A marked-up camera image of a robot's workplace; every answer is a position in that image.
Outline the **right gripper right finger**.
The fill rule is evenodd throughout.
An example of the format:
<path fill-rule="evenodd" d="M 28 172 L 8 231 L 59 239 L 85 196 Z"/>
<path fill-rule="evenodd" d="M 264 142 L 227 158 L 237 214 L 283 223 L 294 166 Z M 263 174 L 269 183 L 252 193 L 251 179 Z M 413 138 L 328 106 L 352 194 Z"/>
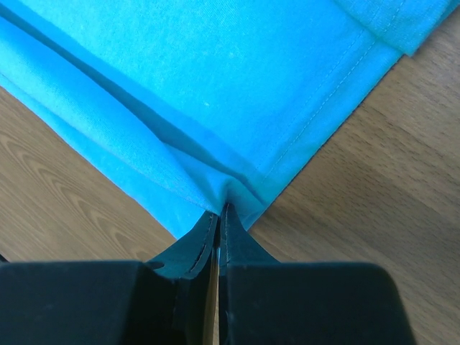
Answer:
<path fill-rule="evenodd" d="M 414 344 L 397 287 L 366 262 L 279 262 L 244 230 L 235 207 L 220 218 L 221 344 Z"/>

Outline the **turquoise t shirt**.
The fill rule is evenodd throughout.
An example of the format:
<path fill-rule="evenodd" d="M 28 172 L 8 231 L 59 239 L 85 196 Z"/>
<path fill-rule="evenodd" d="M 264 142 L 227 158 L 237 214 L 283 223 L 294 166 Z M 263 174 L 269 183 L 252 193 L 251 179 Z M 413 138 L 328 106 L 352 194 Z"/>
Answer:
<path fill-rule="evenodd" d="M 175 238 L 250 227 L 457 1 L 3 1 L 1 85 Z"/>

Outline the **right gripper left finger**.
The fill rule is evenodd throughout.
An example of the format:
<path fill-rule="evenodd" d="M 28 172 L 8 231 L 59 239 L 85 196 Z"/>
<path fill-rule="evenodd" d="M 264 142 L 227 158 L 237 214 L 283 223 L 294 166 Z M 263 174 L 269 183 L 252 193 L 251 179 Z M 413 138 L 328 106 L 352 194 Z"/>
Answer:
<path fill-rule="evenodd" d="M 1 262 L 3 344 L 211 344 L 218 216 L 146 261 Z"/>

